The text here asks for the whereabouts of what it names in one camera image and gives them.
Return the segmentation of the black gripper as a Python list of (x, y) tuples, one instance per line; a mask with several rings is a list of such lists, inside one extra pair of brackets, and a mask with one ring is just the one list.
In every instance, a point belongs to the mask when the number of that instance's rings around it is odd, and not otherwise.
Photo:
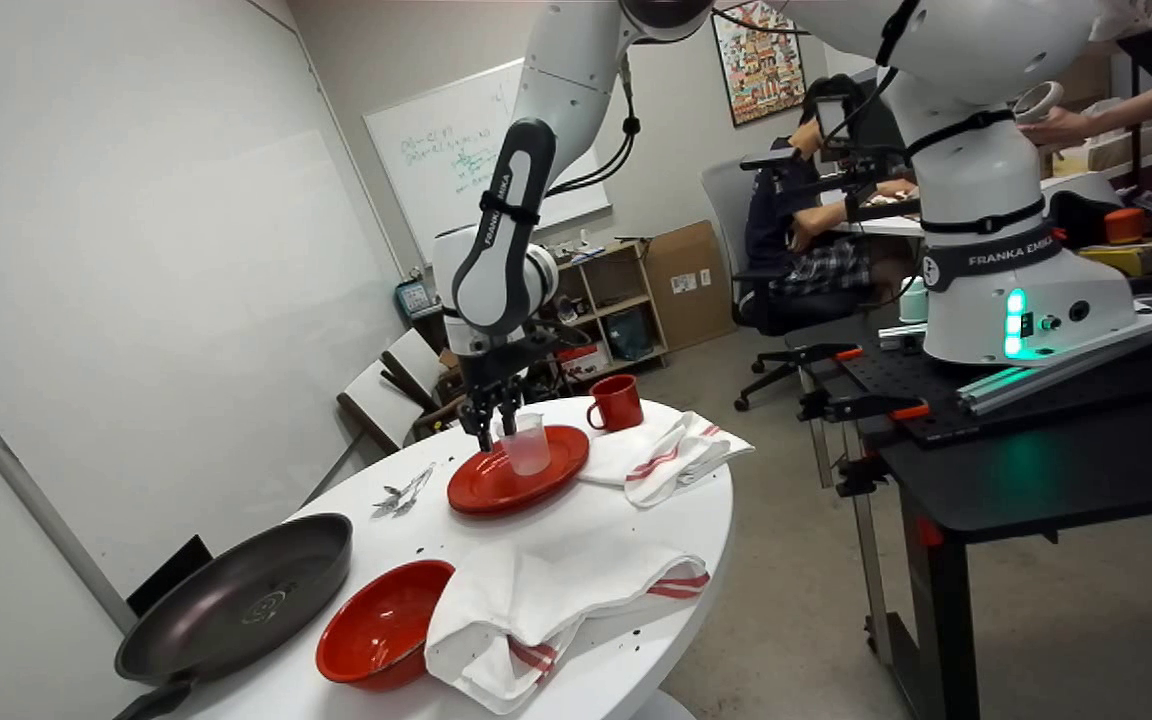
[(481, 449), (493, 449), (493, 407), (499, 406), (504, 434), (517, 434), (517, 412), (535, 388), (535, 373), (548, 368), (558, 338), (540, 328), (488, 338), (481, 328), (451, 326), (447, 347), (461, 360), (466, 394), (473, 399), (473, 437)]

